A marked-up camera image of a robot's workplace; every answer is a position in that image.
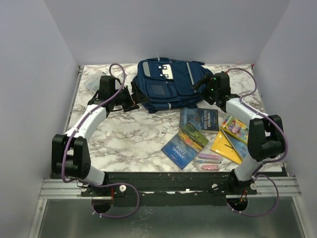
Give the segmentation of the navy blue student backpack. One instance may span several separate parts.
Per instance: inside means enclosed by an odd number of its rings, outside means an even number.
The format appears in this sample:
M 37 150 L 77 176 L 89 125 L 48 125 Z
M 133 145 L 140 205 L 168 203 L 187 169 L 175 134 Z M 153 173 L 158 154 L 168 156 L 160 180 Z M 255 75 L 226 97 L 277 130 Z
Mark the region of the navy blue student backpack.
M 135 103 L 141 103 L 150 114 L 188 107 L 194 109 L 203 100 L 201 86 L 195 91 L 192 86 L 206 74 L 213 73 L 199 61 L 169 58 L 145 59 L 137 65 L 137 75 L 132 81 L 138 87 L 132 93 Z

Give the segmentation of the purple highlighter marker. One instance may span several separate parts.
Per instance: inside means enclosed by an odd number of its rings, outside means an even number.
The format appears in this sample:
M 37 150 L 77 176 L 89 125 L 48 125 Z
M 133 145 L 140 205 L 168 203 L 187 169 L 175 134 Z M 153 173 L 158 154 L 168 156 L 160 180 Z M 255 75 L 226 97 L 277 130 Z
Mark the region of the purple highlighter marker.
M 217 160 L 217 161 L 222 160 L 222 157 L 220 155 L 214 155 L 214 154 L 199 153 L 198 157 L 200 159 L 206 159 L 206 160 Z

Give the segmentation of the blue white pen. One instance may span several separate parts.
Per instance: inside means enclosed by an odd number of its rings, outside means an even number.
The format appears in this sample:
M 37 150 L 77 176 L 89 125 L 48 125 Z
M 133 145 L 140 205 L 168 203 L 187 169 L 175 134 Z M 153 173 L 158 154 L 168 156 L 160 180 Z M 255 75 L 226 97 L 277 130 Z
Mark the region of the blue white pen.
M 218 161 L 218 160 L 194 160 L 194 163 L 199 163 L 199 164 L 221 164 L 222 161 Z

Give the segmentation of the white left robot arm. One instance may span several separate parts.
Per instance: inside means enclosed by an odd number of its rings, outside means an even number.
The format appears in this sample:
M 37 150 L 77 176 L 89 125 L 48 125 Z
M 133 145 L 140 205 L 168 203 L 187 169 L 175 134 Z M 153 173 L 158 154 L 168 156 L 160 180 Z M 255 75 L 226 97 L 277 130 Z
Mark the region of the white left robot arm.
M 101 76 L 99 90 L 88 102 L 86 111 L 65 134 L 52 139 L 52 172 L 61 175 L 64 182 L 76 179 L 93 184 L 93 191 L 99 196 L 109 192 L 106 172 L 91 165 L 88 142 L 98 126 L 113 111 L 121 106 L 124 112 L 139 109 L 133 101 L 128 87 L 113 76 Z

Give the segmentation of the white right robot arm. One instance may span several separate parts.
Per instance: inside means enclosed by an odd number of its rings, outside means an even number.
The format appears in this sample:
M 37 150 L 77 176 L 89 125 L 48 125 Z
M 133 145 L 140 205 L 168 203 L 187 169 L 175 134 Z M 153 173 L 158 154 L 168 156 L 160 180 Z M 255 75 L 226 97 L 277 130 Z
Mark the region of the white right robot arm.
M 222 111 L 241 121 L 249 130 L 248 154 L 234 169 L 234 178 L 228 181 L 228 189 L 239 194 L 246 188 L 246 181 L 252 180 L 260 168 L 276 163 L 288 153 L 288 141 L 283 131 L 282 119 L 278 115 L 268 115 L 248 105 L 243 99 L 255 91 L 239 96 L 231 93 L 228 73 L 207 73 L 192 88 L 200 88 L 203 99 L 210 105 L 216 104 Z

